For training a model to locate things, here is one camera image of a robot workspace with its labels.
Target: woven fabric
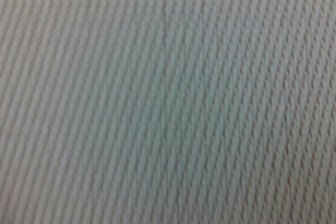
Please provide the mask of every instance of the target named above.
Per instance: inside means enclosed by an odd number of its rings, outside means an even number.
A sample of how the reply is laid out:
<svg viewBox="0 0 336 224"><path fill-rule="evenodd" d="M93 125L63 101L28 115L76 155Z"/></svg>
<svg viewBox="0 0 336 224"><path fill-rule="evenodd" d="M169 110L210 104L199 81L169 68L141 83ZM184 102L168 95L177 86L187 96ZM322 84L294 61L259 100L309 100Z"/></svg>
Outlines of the woven fabric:
<svg viewBox="0 0 336 224"><path fill-rule="evenodd" d="M334 0L0 0L0 223L336 223Z"/></svg>

